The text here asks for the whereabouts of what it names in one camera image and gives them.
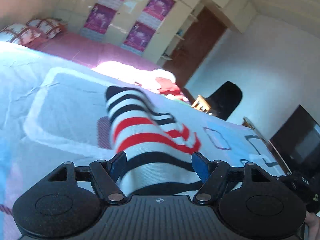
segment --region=brown door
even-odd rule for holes
[[[183,88],[201,62],[207,56],[217,40],[226,30],[209,9],[204,9],[183,36],[176,49],[172,52],[172,60],[167,61],[163,69],[176,76],[176,84]]]

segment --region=pink bed sheet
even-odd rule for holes
[[[53,39],[40,44],[35,50],[62,57],[89,68],[107,61],[121,62],[140,70],[152,71],[159,68],[156,64],[130,51],[109,43],[92,41],[75,33],[59,33]]]

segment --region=shelf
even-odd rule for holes
[[[189,14],[189,16],[188,16],[188,17],[192,18],[192,19],[193,19],[193,21],[195,21],[195,22],[197,22],[197,21],[198,21],[197,17],[196,17],[196,16],[194,16],[193,14]]]
[[[164,59],[167,60],[167,61],[172,60],[172,58],[170,58],[167,54],[163,54],[163,55],[161,56],[161,58],[164,58]]]
[[[178,34],[176,34],[176,35],[175,35],[175,37],[177,37],[178,39],[180,39],[180,40],[184,41],[184,38],[183,38],[183,37],[181,37],[181,36],[180,36],[180,35],[178,35]]]

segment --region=patterned pillow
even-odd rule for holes
[[[0,30],[0,41],[11,42],[19,45],[26,45],[40,36],[35,30],[23,24],[11,24]]]
[[[57,35],[61,29],[58,21],[54,19],[34,19],[27,22],[28,26],[39,28],[43,31],[49,39],[52,39],[55,35]]]

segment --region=television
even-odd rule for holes
[[[292,173],[320,174],[320,126],[301,105],[270,141]]]

